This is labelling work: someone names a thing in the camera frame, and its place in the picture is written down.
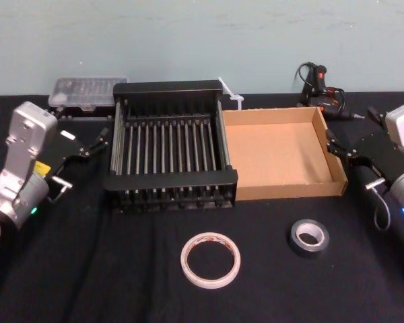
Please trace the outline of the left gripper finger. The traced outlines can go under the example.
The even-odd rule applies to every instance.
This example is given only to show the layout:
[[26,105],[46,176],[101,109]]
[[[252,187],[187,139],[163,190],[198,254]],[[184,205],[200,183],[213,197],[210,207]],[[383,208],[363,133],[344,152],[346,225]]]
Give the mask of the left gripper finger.
[[58,120],[70,119],[71,109],[70,107],[62,107],[62,106],[51,108],[51,114],[54,115]]
[[103,128],[91,145],[80,148],[79,155],[83,158],[89,158],[106,149],[108,146],[108,133],[109,130],[107,128]]

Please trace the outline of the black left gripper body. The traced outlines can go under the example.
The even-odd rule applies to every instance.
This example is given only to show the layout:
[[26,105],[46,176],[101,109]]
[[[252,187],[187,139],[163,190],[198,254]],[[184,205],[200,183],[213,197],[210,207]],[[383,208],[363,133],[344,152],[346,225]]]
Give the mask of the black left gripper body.
[[36,157],[32,174],[46,182],[69,184],[60,173],[71,162],[85,161],[89,156],[88,148],[75,135],[66,130],[57,131]]

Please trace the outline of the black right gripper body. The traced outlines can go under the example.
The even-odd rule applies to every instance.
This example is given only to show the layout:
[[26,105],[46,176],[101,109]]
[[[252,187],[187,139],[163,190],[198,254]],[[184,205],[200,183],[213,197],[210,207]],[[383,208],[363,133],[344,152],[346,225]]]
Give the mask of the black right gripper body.
[[391,187],[403,175],[403,154],[391,141],[385,122],[380,128],[354,143],[349,166],[370,168]]

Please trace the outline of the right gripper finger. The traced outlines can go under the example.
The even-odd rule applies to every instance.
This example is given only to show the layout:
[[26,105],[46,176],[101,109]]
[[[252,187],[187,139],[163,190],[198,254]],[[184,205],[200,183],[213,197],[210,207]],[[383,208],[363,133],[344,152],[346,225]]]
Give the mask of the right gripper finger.
[[385,123],[385,116],[386,114],[383,114],[379,112],[375,107],[369,106],[367,109],[367,113],[369,118],[374,121],[377,124],[384,124]]
[[354,150],[346,148],[343,143],[336,137],[335,133],[327,129],[325,131],[325,137],[326,137],[326,146],[327,146],[327,151],[338,157],[339,159],[343,161],[349,161],[354,159],[357,156],[357,153]]

